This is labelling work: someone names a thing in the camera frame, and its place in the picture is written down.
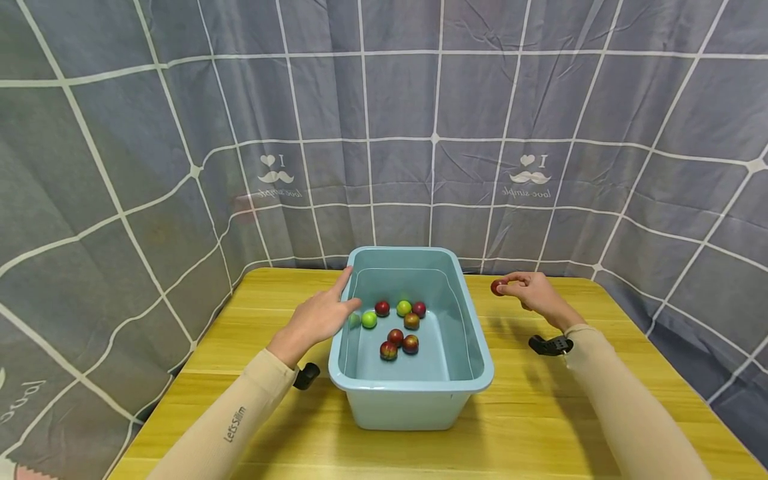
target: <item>yellow table surface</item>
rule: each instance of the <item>yellow table surface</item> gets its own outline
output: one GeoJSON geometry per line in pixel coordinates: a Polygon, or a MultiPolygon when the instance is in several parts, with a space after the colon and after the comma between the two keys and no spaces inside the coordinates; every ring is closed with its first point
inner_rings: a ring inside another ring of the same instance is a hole
{"type": "MultiPolygon", "coordinates": [[[[293,308],[327,289],[337,275],[270,268],[246,275],[111,478],[144,478],[287,323],[293,308]]],[[[289,391],[253,437],[233,478],[618,478],[594,410],[563,358],[539,356],[528,348],[531,335],[549,338],[558,332],[519,302],[492,295],[494,277],[465,278],[491,349],[495,378],[488,390],[470,398],[452,429],[359,429],[344,393],[328,378],[328,341],[300,363],[314,362],[323,374],[309,390],[289,391]]],[[[766,478],[760,464],[602,287],[583,279],[551,281],[664,404],[715,478],[766,478]]]]}

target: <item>finger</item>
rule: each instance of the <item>finger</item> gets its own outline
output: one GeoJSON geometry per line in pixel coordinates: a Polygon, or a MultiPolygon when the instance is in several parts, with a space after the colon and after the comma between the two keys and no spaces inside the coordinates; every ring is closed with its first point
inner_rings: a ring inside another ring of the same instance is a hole
{"type": "Polygon", "coordinates": [[[346,302],[341,302],[340,305],[343,306],[344,310],[346,311],[346,313],[344,314],[344,318],[346,318],[352,315],[352,312],[354,312],[355,310],[357,310],[362,306],[362,300],[359,298],[351,298],[346,302]]]}
{"type": "Polygon", "coordinates": [[[516,296],[517,298],[520,298],[524,295],[525,287],[520,282],[513,282],[497,286],[496,291],[501,295],[516,296]]]}
{"type": "Polygon", "coordinates": [[[531,272],[512,272],[507,273],[502,277],[507,282],[518,281],[525,282],[526,284],[531,282],[531,272]]]}
{"type": "Polygon", "coordinates": [[[352,265],[349,265],[347,268],[342,270],[341,275],[339,275],[339,278],[336,279],[336,283],[334,283],[330,290],[328,290],[333,294],[335,298],[341,298],[341,292],[344,291],[346,283],[349,282],[350,275],[352,275],[352,265]]]}

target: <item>sleeve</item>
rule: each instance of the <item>sleeve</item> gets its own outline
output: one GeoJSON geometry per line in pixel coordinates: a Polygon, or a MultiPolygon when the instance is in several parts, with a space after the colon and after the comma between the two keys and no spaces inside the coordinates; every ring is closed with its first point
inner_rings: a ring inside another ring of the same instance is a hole
{"type": "Polygon", "coordinates": [[[588,325],[565,332],[574,343],[568,369],[587,393],[616,463],[626,478],[711,478],[675,421],[588,325]]]}
{"type": "Polygon", "coordinates": [[[283,400],[296,374],[269,351],[259,352],[148,478],[229,478],[250,438],[283,400]]]}

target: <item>left hand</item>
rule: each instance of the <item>left hand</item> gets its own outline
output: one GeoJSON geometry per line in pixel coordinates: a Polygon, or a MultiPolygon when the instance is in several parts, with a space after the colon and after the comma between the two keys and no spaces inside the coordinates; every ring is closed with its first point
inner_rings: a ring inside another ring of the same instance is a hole
{"type": "Polygon", "coordinates": [[[359,298],[339,301],[350,275],[352,267],[348,266],[329,290],[315,293],[299,305],[266,349],[293,369],[310,348],[336,335],[347,317],[362,305],[359,298]]]}

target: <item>gray curtain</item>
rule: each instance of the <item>gray curtain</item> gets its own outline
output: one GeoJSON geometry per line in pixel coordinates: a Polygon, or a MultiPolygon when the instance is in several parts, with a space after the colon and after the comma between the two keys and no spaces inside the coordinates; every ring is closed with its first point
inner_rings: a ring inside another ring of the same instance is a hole
{"type": "Polygon", "coordinates": [[[768,463],[766,21],[0,0],[0,477],[101,478],[245,272],[361,245],[597,281],[768,463]]]}

